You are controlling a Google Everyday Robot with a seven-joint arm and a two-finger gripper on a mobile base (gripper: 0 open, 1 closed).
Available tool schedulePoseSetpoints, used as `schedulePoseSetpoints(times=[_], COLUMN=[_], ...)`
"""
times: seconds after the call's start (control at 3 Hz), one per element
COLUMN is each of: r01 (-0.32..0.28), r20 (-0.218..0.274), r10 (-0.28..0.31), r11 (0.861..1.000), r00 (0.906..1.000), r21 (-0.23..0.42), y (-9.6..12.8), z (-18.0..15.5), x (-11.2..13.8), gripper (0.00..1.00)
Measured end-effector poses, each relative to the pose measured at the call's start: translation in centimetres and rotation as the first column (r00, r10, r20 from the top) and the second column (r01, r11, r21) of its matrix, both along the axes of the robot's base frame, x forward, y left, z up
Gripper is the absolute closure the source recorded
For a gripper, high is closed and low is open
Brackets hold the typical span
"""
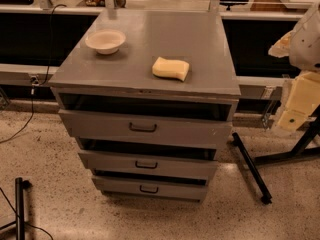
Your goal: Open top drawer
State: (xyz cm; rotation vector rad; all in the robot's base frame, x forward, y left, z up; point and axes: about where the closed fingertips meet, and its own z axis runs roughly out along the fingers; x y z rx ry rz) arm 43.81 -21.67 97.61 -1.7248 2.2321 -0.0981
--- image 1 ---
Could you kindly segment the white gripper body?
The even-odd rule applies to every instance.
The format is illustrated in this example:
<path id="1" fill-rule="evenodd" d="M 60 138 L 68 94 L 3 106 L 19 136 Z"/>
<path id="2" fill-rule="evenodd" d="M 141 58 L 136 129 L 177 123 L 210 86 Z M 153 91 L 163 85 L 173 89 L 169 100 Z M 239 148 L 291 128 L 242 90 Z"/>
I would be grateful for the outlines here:
<path id="1" fill-rule="evenodd" d="M 292 82 L 275 129 L 295 132 L 320 105 L 320 74 L 302 71 Z"/>

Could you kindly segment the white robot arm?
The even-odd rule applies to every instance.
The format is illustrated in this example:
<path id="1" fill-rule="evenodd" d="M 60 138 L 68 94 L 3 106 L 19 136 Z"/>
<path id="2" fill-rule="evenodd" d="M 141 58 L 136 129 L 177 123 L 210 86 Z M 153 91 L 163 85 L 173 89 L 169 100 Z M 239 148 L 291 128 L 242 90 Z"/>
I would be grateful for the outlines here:
<path id="1" fill-rule="evenodd" d="M 314 3 L 294 28 L 282 36 L 268 51 L 277 57 L 288 57 L 300 73 L 283 86 L 281 106 L 276 112 L 272 130 L 278 134 L 293 133 L 320 105 L 320 10 Z"/>

